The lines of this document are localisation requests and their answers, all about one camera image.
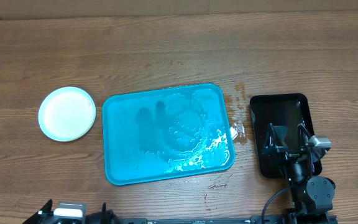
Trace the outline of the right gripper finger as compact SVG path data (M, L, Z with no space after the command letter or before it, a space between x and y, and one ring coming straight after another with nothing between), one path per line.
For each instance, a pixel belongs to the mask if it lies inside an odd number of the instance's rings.
M308 145L309 138L311 137L309 131L304 124L298 125L298 147L304 149Z
M268 124L263 149L288 149L285 144L287 132L288 128L285 126Z

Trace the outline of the light blue plate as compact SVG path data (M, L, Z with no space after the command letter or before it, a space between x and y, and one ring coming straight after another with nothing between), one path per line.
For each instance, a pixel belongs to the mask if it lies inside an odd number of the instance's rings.
M70 142L84 136L96 120L96 105L84 90L66 86L45 97L38 112L38 122L46 137Z

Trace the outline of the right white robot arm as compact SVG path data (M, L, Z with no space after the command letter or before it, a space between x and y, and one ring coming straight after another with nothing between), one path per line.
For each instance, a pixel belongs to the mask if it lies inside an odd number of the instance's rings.
M259 219L261 223L337 223L335 216L328 212L333 209L335 183L327 178L314 175L314 164L330 150L331 141L326 137L312 136L304 124L298 125L298 149L291 153L285 144L287 128L267 125L265 142L261 155L272 160L287 180L288 187L271 196L265 203ZM273 200L289 191L293 208L283 214L266 218L265 213Z

